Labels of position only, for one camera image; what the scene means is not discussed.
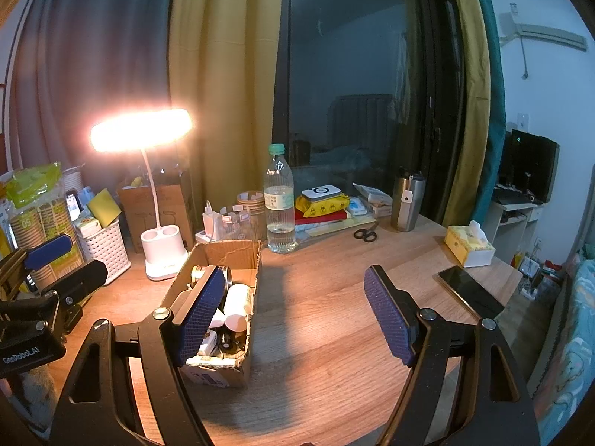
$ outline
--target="computer monitor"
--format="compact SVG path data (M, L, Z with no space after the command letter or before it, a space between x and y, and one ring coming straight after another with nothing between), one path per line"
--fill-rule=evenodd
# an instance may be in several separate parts
M559 144L514 129L507 132L498 172L501 184L512 185L523 193L531 191L547 203L556 177Z

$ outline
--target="black scissor handle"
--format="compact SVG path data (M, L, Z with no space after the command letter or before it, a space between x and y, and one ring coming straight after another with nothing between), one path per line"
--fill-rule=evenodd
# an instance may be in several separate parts
M368 231L364 235L364 241L366 243L371 243L373 241L376 241L376 238L378 238L378 235L376 234L376 231Z
M355 233L353 233L353 238L364 239L367 232L368 232L368 230L365 228L358 229Z
M378 235L376 234L376 231L374 231L374 228L377 225L378 225L378 222L374 223L368 229L365 229L365 228L358 229L355 233L353 233L353 237L355 239L363 239L366 243L371 243L373 241L376 241L376 238L378 238Z

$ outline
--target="open cardboard box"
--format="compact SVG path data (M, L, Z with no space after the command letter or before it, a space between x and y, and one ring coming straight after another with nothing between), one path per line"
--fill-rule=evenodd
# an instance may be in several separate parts
M182 367L182 371L198 384L218 387L245 387L250 377L250 330L252 316L256 313L257 283L260 272L261 242L245 240L215 241L198 244L190 252L180 272L161 302L162 307L170 308L177 296L187 290L192 267L196 265L228 266L234 283L243 283L252 289L252 315L248 317L246 348L243 353L217 357L193 357Z

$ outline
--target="desk lamp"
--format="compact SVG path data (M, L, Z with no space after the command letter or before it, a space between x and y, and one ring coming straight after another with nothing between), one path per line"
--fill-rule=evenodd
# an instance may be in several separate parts
M188 252L174 224L161 226L157 192L145 149L168 144L185 135L192 124L184 109L168 109L125 114L99 123L91 129L91 143L99 152L122 152L139 149L149 174L155 220L157 226L141 234L145 252L145 272L153 281L165 280L176 275L188 258Z

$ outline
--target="wooden desk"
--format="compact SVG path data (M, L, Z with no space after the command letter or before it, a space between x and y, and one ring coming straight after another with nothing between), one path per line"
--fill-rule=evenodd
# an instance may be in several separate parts
M217 389L187 381L216 445L341 445L386 422L409 369L390 354L365 298L362 281L370 265L382 265L420 307L434 308L448 320L474 322L434 278L456 264L443 244L442 226L420 216L412 232L396 232L388 222L376 231L374 243L354 239L351 229L290 255L263 251L249 387ZM159 305L169 282L149 282L142 256L132 258L132 268L90 300L68 336L66 357L51 365L59 388L94 320L141 320ZM521 277L498 259L469 272L503 304ZM138 363L133 376L145 432L156 439Z

